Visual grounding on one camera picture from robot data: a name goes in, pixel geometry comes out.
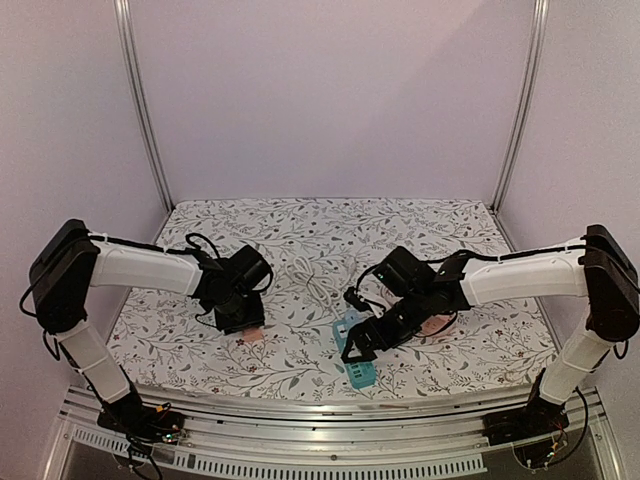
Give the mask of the teal power strip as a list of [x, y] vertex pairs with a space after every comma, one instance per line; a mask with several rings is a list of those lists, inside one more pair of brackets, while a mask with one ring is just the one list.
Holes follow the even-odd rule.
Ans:
[[[340, 353], [344, 351], [346, 346], [348, 330], [349, 325], [344, 320], [337, 321], [332, 325], [334, 340]], [[345, 364], [344, 368], [354, 389], [361, 390], [375, 385], [377, 375], [371, 362], [349, 363]]]

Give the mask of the small pink charger plug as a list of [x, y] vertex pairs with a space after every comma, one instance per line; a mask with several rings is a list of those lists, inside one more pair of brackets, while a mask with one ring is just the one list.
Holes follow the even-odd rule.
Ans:
[[245, 342], [253, 343], [264, 338], [263, 330], [259, 327], [249, 328], [242, 332], [242, 339]]

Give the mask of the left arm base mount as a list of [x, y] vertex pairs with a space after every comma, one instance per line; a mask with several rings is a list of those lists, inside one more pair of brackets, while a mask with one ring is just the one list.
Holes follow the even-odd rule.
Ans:
[[115, 402], [98, 396], [101, 412], [97, 425], [145, 443], [176, 443], [184, 432], [186, 417], [169, 402], [145, 405], [136, 389]]

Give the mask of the pink cube socket adapter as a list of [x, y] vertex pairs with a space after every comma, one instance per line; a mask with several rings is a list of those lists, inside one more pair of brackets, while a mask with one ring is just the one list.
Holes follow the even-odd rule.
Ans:
[[438, 335], [447, 330], [456, 321], [456, 318], [456, 313], [432, 316], [422, 324], [420, 333], [426, 337]]

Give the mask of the small blue charger plug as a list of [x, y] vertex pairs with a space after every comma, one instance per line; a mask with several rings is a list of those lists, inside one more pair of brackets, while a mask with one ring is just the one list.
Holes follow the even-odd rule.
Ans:
[[359, 311], [349, 309], [345, 312], [342, 321], [348, 328], [351, 328], [362, 321], [362, 316]]

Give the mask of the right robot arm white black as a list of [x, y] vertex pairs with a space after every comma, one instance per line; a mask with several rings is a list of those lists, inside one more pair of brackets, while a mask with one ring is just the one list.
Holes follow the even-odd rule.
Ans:
[[369, 272], [399, 300], [350, 328], [341, 352], [345, 363], [375, 360], [377, 352], [404, 344], [436, 315], [502, 300], [587, 298], [584, 324], [538, 376], [518, 412], [517, 427], [527, 436], [552, 424], [582, 380], [639, 330], [637, 271], [599, 224], [562, 244], [494, 257], [459, 250], [442, 260], [420, 260], [398, 246]]

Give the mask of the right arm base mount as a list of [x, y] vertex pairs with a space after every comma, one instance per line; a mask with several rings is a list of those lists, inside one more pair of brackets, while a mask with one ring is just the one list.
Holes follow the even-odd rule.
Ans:
[[524, 406], [488, 413], [482, 417], [482, 434], [491, 446], [503, 445], [538, 436], [545, 440], [527, 443], [514, 449], [516, 460], [525, 468], [548, 467], [565, 438], [569, 420], [564, 405], [550, 403], [540, 396], [539, 374]]

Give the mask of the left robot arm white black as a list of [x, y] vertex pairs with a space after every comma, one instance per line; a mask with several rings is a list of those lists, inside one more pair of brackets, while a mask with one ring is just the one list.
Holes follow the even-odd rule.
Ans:
[[54, 338], [52, 354], [66, 354], [107, 405], [111, 419], [128, 434], [148, 426], [132, 382], [88, 323], [85, 302], [91, 288], [124, 286], [189, 297], [224, 333], [257, 328], [265, 321], [262, 294], [274, 273], [267, 260], [245, 245], [230, 257], [207, 252], [186, 237], [185, 249], [119, 239], [90, 231], [79, 219], [66, 221], [29, 269], [21, 312]]

